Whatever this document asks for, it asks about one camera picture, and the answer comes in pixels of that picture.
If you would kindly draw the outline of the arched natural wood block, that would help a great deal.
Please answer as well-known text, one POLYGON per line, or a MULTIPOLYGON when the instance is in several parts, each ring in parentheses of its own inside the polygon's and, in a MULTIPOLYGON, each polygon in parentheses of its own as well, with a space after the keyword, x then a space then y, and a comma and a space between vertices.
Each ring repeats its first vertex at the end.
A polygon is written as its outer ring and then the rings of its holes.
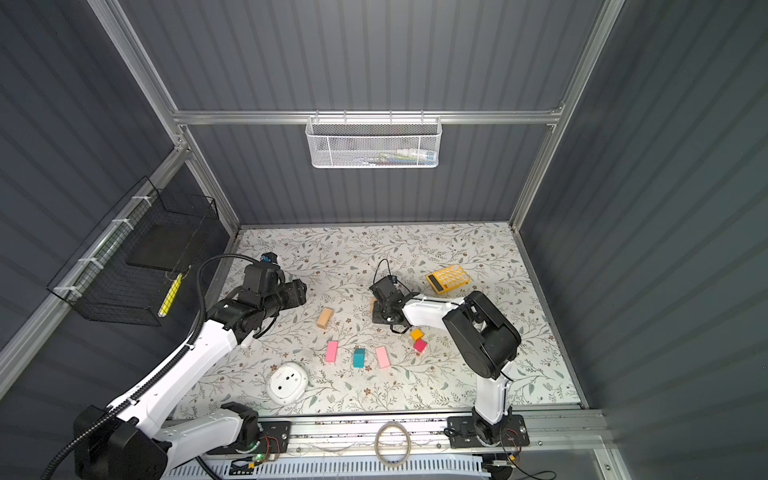
POLYGON ((333 317, 333 314, 334 314, 334 310, 333 309, 331 309, 331 308, 324 308, 321 311, 321 313, 320 313, 320 315, 319 315, 319 317, 318 317, 318 319, 316 321, 316 325, 319 328, 321 328, 321 329, 326 329, 328 327, 329 323, 330 323, 330 320, 333 317))

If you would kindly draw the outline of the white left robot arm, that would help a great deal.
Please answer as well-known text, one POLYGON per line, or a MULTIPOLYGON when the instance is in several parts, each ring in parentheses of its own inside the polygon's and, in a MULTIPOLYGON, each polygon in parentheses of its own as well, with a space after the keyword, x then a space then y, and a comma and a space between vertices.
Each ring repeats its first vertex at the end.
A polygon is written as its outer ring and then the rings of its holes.
POLYGON ((242 285, 213 305, 202 303, 188 337, 150 374, 107 407, 90 406, 77 417, 74 439, 57 458, 72 454, 79 478, 159 479, 217 448, 264 458, 279 447, 263 432, 258 413, 237 402, 164 425, 212 366, 262 337, 281 312, 305 304, 306 284, 286 280, 275 254, 247 262, 242 285))

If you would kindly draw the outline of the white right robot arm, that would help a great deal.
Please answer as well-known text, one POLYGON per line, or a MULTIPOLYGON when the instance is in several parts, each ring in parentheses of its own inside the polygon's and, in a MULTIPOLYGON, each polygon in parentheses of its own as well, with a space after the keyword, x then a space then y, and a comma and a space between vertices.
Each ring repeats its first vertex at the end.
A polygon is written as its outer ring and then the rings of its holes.
POLYGON ((471 432, 483 445, 501 443, 512 414, 507 401, 512 383, 508 368, 522 344, 513 324, 480 291, 463 298, 435 298, 407 289, 393 275, 375 280, 369 290, 374 297, 374 323, 387 325, 397 334, 423 328, 448 332, 476 378, 471 432))

